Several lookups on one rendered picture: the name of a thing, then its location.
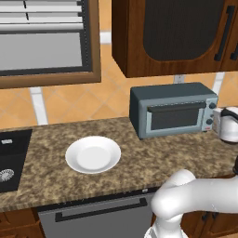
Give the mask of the wood base cupboard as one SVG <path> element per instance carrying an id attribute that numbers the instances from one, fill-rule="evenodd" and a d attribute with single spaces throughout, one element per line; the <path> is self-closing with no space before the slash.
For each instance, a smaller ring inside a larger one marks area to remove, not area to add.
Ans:
<path id="1" fill-rule="evenodd" d="M 36 209 L 0 212 L 0 238 L 46 238 Z"/>
<path id="2" fill-rule="evenodd" d="M 181 228 L 189 238 L 218 238 L 238 232 L 238 214 L 196 211 L 187 213 Z"/>

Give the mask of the white round plate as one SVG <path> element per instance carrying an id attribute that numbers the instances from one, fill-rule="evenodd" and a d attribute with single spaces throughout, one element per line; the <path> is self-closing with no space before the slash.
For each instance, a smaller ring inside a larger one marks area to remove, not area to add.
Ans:
<path id="1" fill-rule="evenodd" d="M 66 153 L 67 165 L 83 174 L 99 174 L 120 161 L 121 149 L 112 139 L 102 136 L 81 138 L 72 143 Z"/>

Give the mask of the black sink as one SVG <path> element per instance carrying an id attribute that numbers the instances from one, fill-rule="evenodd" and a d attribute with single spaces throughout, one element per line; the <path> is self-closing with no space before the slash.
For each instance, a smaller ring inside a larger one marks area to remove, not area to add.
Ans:
<path id="1" fill-rule="evenodd" d="M 18 189 L 32 132 L 26 129 L 0 133 L 0 193 Z"/>

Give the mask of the plain wood cupboard door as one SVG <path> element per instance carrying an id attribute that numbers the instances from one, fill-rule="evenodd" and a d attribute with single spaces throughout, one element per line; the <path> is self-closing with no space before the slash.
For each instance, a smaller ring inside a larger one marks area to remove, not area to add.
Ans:
<path id="1" fill-rule="evenodd" d="M 235 50 L 238 43 L 238 0 L 226 0 L 225 3 L 227 6 L 235 6 L 235 10 L 224 47 L 220 70 L 222 72 L 232 72 L 238 71 L 238 57 L 237 60 L 230 59 L 231 53 Z"/>

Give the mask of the white kettle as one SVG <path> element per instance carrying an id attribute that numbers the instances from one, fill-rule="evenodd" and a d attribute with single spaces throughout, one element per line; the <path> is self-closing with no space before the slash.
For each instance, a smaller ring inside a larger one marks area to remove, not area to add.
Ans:
<path id="1" fill-rule="evenodd" d="M 238 143 L 238 107 L 216 108 L 213 127 L 220 139 Z"/>

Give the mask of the window with white blinds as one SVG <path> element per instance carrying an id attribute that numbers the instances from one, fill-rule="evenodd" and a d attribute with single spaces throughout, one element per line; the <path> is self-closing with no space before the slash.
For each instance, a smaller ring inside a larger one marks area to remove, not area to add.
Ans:
<path id="1" fill-rule="evenodd" d="M 100 81 L 99 0 L 0 0 L 0 89 Z"/>

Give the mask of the wall cupboard door dark panel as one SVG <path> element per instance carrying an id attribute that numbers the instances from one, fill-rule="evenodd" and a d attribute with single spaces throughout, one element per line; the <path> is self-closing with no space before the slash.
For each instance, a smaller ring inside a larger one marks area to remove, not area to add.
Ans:
<path id="1" fill-rule="evenodd" d="M 224 0 L 129 0 L 128 77 L 218 70 Z"/>

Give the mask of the grey dishwasher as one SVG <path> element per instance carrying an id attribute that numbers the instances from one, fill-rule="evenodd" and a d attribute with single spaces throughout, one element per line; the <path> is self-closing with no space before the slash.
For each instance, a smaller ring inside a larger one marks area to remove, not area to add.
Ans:
<path id="1" fill-rule="evenodd" d="M 62 222 L 55 214 L 63 216 L 80 214 L 121 205 L 131 205 L 145 197 L 148 205 L 87 218 Z M 129 192 L 71 201 L 37 208 L 46 238 L 143 238 L 151 227 L 153 192 Z"/>

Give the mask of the toaster oven glass door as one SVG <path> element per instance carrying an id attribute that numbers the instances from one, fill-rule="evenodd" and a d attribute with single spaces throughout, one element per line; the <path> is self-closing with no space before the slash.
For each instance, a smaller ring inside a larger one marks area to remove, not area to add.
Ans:
<path id="1" fill-rule="evenodd" d="M 150 112 L 152 115 L 151 130 L 197 126 L 200 123 L 200 119 L 198 118 L 199 111 L 203 111 L 204 109 Z"/>

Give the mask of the grey toaster oven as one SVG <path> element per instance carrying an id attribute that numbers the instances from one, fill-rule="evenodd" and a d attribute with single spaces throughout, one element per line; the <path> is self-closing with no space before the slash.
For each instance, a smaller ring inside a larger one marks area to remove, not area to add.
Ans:
<path id="1" fill-rule="evenodd" d="M 204 101 L 206 107 L 199 111 L 200 123 L 197 126 L 151 130 L 152 115 L 147 112 L 147 107 L 198 101 Z M 213 120 L 216 109 L 209 108 L 212 102 L 217 105 L 218 95 L 202 83 L 135 86 L 130 88 L 129 119 L 139 139 L 209 131 L 213 124 L 208 125 L 206 120 Z"/>

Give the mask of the dark wood wall cupboard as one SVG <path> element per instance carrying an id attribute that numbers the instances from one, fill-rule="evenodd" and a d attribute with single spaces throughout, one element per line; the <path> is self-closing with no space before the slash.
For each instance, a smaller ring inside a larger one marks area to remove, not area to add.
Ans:
<path id="1" fill-rule="evenodd" d="M 218 31 L 221 38 L 227 21 L 227 5 L 224 0 L 224 8 Z M 128 40 L 128 13 L 129 0 L 112 0 L 112 56 L 126 77 L 127 40 Z"/>

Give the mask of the white wall socket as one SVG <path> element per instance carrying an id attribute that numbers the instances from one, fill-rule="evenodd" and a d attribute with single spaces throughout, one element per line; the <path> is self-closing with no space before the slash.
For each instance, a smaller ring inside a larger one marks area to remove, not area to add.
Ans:
<path id="1" fill-rule="evenodd" d="M 185 75 L 184 74 L 177 74 L 174 76 L 174 84 L 183 84 L 184 83 L 184 79 L 185 79 Z"/>

